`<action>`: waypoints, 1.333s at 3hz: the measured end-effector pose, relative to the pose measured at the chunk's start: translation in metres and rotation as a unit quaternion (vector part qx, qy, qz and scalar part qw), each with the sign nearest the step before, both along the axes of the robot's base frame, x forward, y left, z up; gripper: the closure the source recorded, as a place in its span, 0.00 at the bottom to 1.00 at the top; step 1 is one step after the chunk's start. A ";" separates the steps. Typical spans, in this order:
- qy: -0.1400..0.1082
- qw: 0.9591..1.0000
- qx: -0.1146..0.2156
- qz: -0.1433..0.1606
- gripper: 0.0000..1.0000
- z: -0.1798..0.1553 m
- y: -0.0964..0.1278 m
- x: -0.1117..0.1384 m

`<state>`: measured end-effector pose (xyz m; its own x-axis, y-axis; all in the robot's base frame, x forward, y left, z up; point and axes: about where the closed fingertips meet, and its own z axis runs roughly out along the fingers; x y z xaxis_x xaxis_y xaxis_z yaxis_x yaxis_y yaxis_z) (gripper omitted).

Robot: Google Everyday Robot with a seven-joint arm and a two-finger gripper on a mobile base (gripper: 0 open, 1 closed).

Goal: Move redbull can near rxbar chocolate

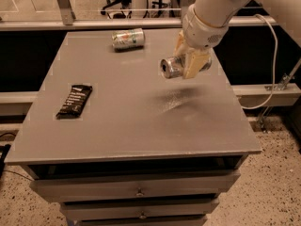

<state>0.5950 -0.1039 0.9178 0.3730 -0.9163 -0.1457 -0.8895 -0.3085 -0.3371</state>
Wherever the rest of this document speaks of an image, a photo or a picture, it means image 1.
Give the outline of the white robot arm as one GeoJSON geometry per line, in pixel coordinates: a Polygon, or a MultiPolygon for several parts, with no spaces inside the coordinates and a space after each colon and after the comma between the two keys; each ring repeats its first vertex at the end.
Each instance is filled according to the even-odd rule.
{"type": "MultiPolygon", "coordinates": [[[[251,0],[196,0],[182,20],[174,50],[185,56],[184,79],[195,77],[209,59],[209,50],[222,40],[235,13],[251,0]]],[[[301,0],[254,0],[301,46],[301,0]]]]}

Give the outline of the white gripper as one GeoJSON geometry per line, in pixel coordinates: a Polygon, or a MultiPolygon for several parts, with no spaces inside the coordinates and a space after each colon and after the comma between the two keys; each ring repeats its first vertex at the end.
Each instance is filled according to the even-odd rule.
{"type": "MultiPolygon", "coordinates": [[[[195,49],[213,48],[219,44],[229,27],[212,27],[202,22],[191,5],[182,20],[182,30],[178,34],[173,52],[175,57],[186,53],[188,45],[195,49]]],[[[183,79],[196,77],[199,71],[210,61],[209,50],[193,50],[185,54],[183,79]]]]}

